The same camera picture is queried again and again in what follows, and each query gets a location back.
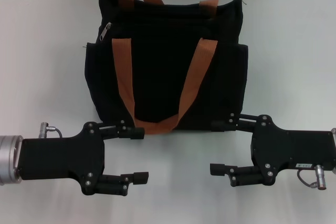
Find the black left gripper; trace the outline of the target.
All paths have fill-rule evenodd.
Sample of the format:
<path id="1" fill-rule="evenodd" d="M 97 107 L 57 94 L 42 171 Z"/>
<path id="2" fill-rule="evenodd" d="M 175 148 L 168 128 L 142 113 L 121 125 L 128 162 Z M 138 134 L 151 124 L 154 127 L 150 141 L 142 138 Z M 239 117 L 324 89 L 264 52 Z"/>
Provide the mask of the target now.
<path id="1" fill-rule="evenodd" d="M 85 195 L 126 196 L 130 184 L 148 183 L 149 172 L 102 175 L 103 140 L 142 140 L 144 135 L 144 128 L 119 120 L 110 123 L 87 122 L 81 132 L 73 137 L 26 138 L 22 141 L 18 172 L 23 180 L 74 179 Z"/>

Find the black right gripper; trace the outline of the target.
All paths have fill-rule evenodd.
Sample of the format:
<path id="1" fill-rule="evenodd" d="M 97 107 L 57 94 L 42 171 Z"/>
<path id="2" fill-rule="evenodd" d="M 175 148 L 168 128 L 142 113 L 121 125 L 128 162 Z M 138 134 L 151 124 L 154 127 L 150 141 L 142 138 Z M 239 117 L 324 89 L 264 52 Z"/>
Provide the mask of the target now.
<path id="1" fill-rule="evenodd" d="M 229 113 L 211 121 L 212 132 L 253 132 L 251 159 L 254 166 L 210 164 L 212 176 L 227 175 L 232 187 L 263 184 L 271 186 L 285 169 L 326 171 L 335 168 L 335 141 L 330 131 L 284 130 L 268 115 Z"/>

